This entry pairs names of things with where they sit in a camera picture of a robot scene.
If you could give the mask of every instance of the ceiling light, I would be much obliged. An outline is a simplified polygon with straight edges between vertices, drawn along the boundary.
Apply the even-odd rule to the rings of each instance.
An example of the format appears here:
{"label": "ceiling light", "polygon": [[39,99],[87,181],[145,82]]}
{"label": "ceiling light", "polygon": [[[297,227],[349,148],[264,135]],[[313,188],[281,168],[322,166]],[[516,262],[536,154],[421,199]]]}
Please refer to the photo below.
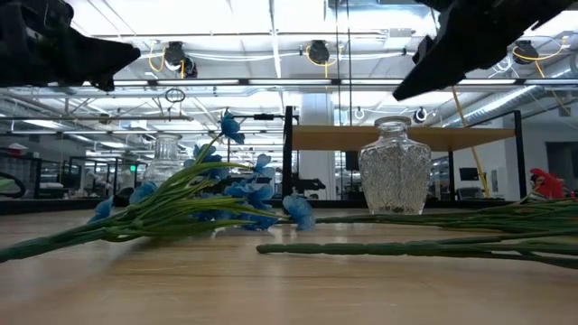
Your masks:
{"label": "ceiling light", "polygon": [[159,80],[159,86],[217,86],[238,85],[238,79]]}
{"label": "ceiling light", "polygon": [[526,85],[566,85],[575,86],[578,85],[578,79],[530,79],[526,80]]}
{"label": "ceiling light", "polygon": [[45,120],[24,120],[25,123],[31,124],[31,125],[37,125],[37,126],[42,126],[42,127],[46,127],[46,128],[52,128],[52,129],[61,129],[63,127],[65,127],[64,125],[60,124],[60,123],[56,123],[56,122],[52,122],[52,121],[45,121]]}
{"label": "ceiling light", "polygon": [[115,135],[153,135],[157,131],[138,131],[138,130],[125,130],[125,131],[113,131]]}
{"label": "ceiling light", "polygon": [[402,79],[344,79],[341,81],[344,85],[379,85],[379,86],[397,86]]}
{"label": "ceiling light", "polygon": [[471,85],[513,85],[516,82],[515,79],[465,79],[460,81],[458,85],[461,86],[471,86]]}
{"label": "ceiling light", "polygon": [[148,81],[146,81],[146,80],[117,80],[117,81],[115,81],[115,86],[120,86],[120,87],[148,86]]}
{"label": "ceiling light", "polygon": [[125,144],[121,144],[121,143],[114,143],[114,142],[101,142],[100,144],[111,147],[111,148],[126,148]]}
{"label": "ceiling light", "polygon": [[56,131],[12,131],[12,135],[56,135]]}
{"label": "ceiling light", "polygon": [[75,138],[75,139],[77,139],[77,140],[84,141],[84,142],[88,142],[88,143],[92,143],[92,142],[93,142],[92,140],[90,140],[90,139],[88,139],[87,137],[84,137],[84,136],[82,136],[82,135],[70,135],[70,137],[73,137],[73,138]]}
{"label": "ceiling light", "polygon": [[330,85],[330,79],[251,79],[250,85]]}
{"label": "ceiling light", "polygon": [[105,135],[107,131],[64,131],[65,135]]}

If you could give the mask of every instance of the glass jar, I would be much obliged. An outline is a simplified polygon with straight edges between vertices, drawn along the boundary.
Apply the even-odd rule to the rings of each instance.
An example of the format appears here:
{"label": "glass jar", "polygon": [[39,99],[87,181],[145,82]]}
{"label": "glass jar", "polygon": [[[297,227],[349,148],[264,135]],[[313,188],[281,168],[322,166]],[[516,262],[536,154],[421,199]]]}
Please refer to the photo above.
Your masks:
{"label": "glass jar", "polygon": [[144,181],[162,184],[181,170],[179,162],[179,140],[181,135],[159,134],[154,142],[154,158],[144,172]]}
{"label": "glass jar", "polygon": [[379,139],[361,148],[359,170],[371,214],[421,214],[432,166],[432,151],[407,137],[411,119],[379,118]]}

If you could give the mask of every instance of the red object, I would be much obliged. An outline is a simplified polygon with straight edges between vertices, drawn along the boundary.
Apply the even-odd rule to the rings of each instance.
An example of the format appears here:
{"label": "red object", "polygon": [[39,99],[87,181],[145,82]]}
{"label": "red object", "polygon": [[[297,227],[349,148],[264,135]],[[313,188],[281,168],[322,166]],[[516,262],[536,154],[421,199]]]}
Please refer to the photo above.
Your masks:
{"label": "red object", "polygon": [[564,198],[564,190],[563,185],[558,178],[554,175],[544,172],[539,168],[534,168],[530,170],[531,173],[538,177],[543,177],[544,181],[540,184],[540,186],[535,189],[536,192],[544,195],[549,199],[563,199]]}

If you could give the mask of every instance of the desk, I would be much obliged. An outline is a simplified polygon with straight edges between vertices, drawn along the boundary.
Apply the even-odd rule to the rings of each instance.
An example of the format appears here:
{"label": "desk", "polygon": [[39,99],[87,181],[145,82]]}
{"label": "desk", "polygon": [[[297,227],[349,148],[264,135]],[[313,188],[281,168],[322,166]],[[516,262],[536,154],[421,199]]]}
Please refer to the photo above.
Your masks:
{"label": "desk", "polygon": [[[363,213],[318,210],[319,217]],[[84,223],[90,211],[0,218],[0,245]],[[262,243],[474,236],[431,227],[227,230],[156,245],[95,242],[0,265],[0,323],[578,324],[578,273],[428,257],[259,255]]]}

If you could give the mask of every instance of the jar lid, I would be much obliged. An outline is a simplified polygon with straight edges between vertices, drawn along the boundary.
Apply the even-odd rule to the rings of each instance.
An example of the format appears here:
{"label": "jar lid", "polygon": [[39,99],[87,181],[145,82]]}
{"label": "jar lid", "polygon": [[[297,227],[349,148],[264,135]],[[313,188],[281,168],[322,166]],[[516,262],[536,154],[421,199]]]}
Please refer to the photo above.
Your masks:
{"label": "jar lid", "polygon": [[386,116],[378,118],[375,122],[375,126],[380,126],[384,123],[401,123],[410,126],[412,124],[412,119],[406,116]]}

